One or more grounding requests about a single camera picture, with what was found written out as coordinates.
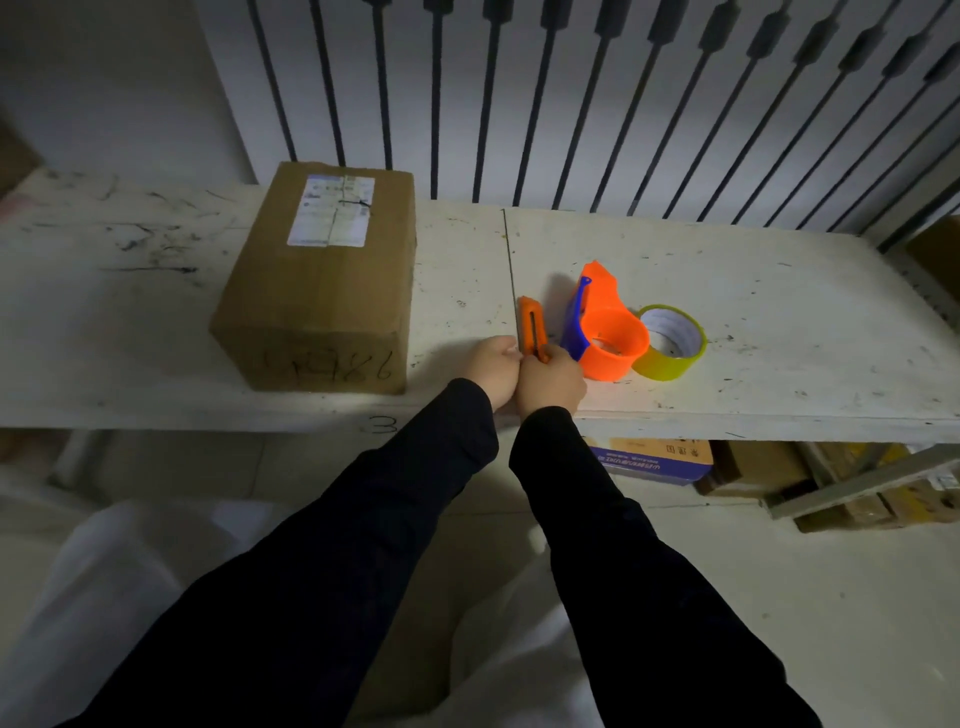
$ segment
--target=handwritten number 3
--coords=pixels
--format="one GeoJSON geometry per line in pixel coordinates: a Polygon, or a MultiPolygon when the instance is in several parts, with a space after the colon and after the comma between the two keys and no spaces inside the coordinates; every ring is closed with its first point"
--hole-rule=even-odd
{"type": "Polygon", "coordinates": [[[373,415],[370,422],[371,427],[373,427],[372,435],[390,435],[396,432],[396,417],[373,415]]]}

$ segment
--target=right hand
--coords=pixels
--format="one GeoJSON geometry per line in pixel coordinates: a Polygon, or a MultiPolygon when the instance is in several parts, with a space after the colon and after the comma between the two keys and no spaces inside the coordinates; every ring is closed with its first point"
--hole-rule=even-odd
{"type": "Polygon", "coordinates": [[[566,349],[547,344],[543,350],[550,357],[546,364],[535,356],[520,363],[520,379],[516,385],[516,408],[526,420],[538,409],[560,406],[571,415],[587,394],[587,383],[580,365],[566,349]]]}

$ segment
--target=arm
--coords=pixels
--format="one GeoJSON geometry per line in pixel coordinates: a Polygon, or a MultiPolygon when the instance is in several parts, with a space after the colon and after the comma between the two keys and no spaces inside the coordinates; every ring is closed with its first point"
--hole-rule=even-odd
{"type": "Polygon", "coordinates": [[[190,586],[74,724],[341,724],[437,518],[496,456],[492,405],[513,393],[518,362],[490,342],[515,343],[482,343],[472,381],[451,381],[320,498],[190,586]]]}
{"type": "MultiPolygon", "coordinates": [[[[527,368],[525,361],[517,389],[521,416],[527,368]]],[[[642,711],[643,722],[657,725],[724,714],[737,724],[819,725],[787,686],[780,660],[613,484],[570,415],[581,397],[532,411],[510,467],[550,544],[604,722],[633,725],[642,711]],[[649,715],[651,705],[663,720],[649,715]]]]}

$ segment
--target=yellow packing tape roll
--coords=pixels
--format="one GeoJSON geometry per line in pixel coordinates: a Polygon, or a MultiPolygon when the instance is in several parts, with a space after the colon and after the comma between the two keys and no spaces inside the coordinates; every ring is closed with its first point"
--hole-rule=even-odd
{"type": "Polygon", "coordinates": [[[651,334],[659,334],[673,344],[669,352],[658,351],[654,348],[658,337],[651,336],[650,348],[634,362],[639,375],[657,381],[676,379],[707,350],[703,328],[679,308],[655,303],[641,308],[636,316],[651,334]]]}

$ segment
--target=floor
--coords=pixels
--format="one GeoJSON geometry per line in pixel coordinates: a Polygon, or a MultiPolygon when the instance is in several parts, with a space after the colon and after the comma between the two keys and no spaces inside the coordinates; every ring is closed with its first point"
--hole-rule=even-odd
{"type": "MultiPolygon", "coordinates": [[[[441,518],[355,716],[426,710],[443,698],[449,638],[544,539],[507,468],[513,440],[441,518]]],[[[112,499],[202,495],[303,505],[353,458],[346,433],[118,432],[95,482],[112,499]]],[[[618,478],[668,544],[697,566],[784,661],[829,726],[960,724],[960,524],[802,535],[754,501],[618,478]]],[[[16,522],[0,511],[0,523],[16,522]]],[[[0,537],[0,655],[56,553],[58,530],[0,537]]],[[[656,629],[656,625],[641,625],[656,629]]],[[[695,669],[681,679],[695,694],[695,669]]],[[[752,687],[743,686],[743,699],[752,687]]]]}

